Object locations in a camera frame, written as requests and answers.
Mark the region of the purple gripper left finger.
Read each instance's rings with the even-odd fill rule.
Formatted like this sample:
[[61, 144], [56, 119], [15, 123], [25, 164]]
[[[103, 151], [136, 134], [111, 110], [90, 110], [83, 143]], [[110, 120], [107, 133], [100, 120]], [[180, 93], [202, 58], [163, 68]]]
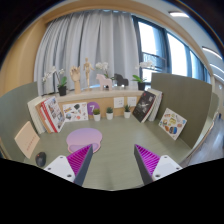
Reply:
[[93, 145], [87, 145], [69, 156], [58, 156], [46, 168], [48, 171], [65, 180], [82, 186], [93, 155]]

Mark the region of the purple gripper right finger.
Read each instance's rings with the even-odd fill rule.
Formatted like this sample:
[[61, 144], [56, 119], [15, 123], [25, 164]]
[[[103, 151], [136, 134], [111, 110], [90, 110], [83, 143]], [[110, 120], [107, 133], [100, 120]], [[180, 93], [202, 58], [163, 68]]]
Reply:
[[137, 144], [134, 145], [134, 156], [144, 185], [182, 169], [168, 155], [159, 156]]

